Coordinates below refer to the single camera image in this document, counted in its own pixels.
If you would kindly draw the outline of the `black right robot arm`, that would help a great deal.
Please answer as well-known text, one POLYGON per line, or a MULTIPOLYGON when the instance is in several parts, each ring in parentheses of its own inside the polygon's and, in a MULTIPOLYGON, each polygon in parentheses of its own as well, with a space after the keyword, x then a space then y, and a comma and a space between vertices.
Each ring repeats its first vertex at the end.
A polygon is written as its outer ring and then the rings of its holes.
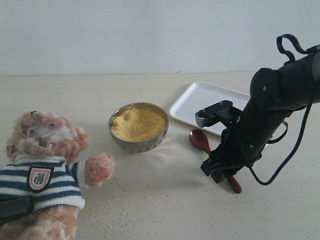
POLYGON ((262 157, 262 151, 278 127, 293 112, 320 101, 320 47, 291 61, 278 70, 261 68, 252 77, 250 98, 243 110, 230 100, 221 100, 195 114, 199 127, 221 122, 226 128, 221 141, 201 165, 206 176, 221 172, 235 175, 251 167, 262 157))

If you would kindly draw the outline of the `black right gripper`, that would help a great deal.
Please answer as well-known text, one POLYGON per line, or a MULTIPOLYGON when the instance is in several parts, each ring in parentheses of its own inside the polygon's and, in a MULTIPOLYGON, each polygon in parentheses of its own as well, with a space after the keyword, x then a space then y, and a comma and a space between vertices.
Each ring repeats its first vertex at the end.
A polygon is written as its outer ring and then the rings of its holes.
POLYGON ((241 119, 227 121, 220 144, 209 153, 201 170, 206 176, 232 177, 242 168, 252 167, 268 141, 269 133, 258 124, 241 119))

